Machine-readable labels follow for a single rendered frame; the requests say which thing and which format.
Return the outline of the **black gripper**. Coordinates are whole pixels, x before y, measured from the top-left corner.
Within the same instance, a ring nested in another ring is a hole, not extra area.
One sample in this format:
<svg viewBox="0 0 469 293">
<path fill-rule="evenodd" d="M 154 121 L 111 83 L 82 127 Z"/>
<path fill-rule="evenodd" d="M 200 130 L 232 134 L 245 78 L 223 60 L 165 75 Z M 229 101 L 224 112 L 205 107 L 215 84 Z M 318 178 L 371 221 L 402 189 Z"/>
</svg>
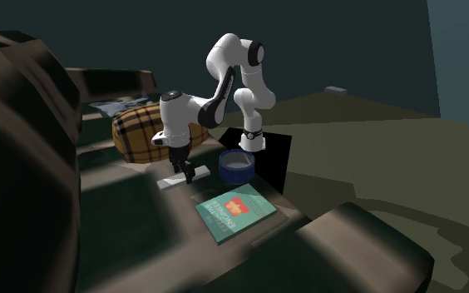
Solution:
<svg viewBox="0 0 469 293">
<path fill-rule="evenodd" d="M 180 147 L 169 147 L 169 159 L 175 173 L 181 171 L 185 174 L 187 184 L 190 184 L 195 177 L 195 168 L 190 161 L 187 161 L 190 154 L 190 144 Z"/>
</svg>

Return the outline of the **white flat bar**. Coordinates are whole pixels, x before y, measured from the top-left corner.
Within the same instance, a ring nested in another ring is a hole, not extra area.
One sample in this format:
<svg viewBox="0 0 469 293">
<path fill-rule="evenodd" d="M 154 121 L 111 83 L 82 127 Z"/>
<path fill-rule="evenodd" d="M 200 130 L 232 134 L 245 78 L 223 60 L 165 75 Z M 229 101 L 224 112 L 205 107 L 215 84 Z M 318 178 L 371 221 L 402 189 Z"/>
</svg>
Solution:
<svg viewBox="0 0 469 293">
<path fill-rule="evenodd" d="M 192 177 L 192 181 L 197 181 L 203 177 L 206 177 L 210 174 L 210 170 L 207 166 L 199 166 L 195 168 L 195 175 Z M 173 176 L 163 178 L 156 182 L 157 186 L 161 191 L 171 189 L 175 186 L 186 184 L 186 177 L 184 172 L 177 173 Z"/>
</svg>

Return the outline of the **blue bowl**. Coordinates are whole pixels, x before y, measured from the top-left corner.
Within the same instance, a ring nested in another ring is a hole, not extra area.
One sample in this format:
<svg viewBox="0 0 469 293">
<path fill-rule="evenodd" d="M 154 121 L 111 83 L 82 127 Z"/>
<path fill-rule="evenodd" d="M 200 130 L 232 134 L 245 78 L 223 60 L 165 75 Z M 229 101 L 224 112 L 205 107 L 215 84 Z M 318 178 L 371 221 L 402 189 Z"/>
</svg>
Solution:
<svg viewBox="0 0 469 293">
<path fill-rule="evenodd" d="M 243 185 L 255 174 L 255 158 L 243 149 L 224 151 L 219 157 L 220 177 L 228 183 Z"/>
</svg>

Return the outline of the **yellow plaid cushion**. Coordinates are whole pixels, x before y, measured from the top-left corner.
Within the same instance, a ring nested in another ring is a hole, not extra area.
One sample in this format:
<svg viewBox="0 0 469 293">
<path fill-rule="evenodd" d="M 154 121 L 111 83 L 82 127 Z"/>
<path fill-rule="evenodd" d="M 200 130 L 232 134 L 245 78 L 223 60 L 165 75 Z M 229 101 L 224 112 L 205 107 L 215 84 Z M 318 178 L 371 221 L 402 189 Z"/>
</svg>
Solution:
<svg viewBox="0 0 469 293">
<path fill-rule="evenodd" d="M 128 163 L 152 163 L 169 159 L 169 147 L 190 149 L 209 137 L 207 128 L 188 123 L 178 112 L 169 112 L 163 102 L 136 107 L 112 120 L 117 150 Z"/>
</svg>

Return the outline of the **teal book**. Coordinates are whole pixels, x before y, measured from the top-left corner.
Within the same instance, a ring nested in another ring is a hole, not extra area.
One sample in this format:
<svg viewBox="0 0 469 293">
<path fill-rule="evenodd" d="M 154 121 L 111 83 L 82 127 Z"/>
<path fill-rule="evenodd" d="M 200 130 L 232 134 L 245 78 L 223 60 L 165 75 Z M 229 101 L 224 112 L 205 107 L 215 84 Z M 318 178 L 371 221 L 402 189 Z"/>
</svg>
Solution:
<svg viewBox="0 0 469 293">
<path fill-rule="evenodd" d="M 217 245 L 275 214 L 277 209 L 249 183 L 195 206 Z"/>
</svg>

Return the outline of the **black robot stand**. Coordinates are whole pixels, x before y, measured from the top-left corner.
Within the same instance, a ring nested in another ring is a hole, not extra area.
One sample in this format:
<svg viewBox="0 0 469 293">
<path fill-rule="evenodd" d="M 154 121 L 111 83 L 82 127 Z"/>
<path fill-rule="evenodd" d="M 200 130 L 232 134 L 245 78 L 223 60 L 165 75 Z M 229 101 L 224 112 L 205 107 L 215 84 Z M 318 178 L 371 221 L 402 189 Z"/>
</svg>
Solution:
<svg viewBox="0 0 469 293">
<path fill-rule="evenodd" d="M 264 132 L 266 148 L 254 152 L 255 172 L 277 192 L 284 192 L 292 137 L 290 135 Z"/>
</svg>

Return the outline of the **blue-grey crumpled cloth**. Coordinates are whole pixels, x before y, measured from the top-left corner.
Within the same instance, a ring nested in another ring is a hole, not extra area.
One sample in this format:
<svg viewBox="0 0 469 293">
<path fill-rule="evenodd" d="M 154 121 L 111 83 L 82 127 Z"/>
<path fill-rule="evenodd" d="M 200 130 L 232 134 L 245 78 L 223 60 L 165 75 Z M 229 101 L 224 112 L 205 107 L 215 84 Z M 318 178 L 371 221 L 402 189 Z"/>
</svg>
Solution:
<svg viewBox="0 0 469 293">
<path fill-rule="evenodd" d="M 111 102 L 92 102 L 89 106 L 97 109 L 102 117 L 113 118 L 136 107 L 154 105 L 156 103 L 156 99 L 149 98 L 148 96 L 133 96 L 120 98 Z"/>
</svg>

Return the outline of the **dark brown sofa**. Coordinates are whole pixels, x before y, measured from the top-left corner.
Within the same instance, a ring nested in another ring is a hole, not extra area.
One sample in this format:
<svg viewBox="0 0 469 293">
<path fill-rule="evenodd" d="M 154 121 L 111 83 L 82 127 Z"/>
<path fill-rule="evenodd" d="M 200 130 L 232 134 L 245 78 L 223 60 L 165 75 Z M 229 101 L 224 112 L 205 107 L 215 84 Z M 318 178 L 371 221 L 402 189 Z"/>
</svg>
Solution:
<svg viewBox="0 0 469 293">
<path fill-rule="evenodd" d="M 426 293 L 434 260 L 354 204 L 339 207 L 370 244 L 336 269 L 277 217 L 216 245 L 178 220 L 143 176 L 81 190 L 81 101 L 156 92 L 148 71 L 65 68 L 39 39 L 0 31 L 0 293 Z"/>
</svg>

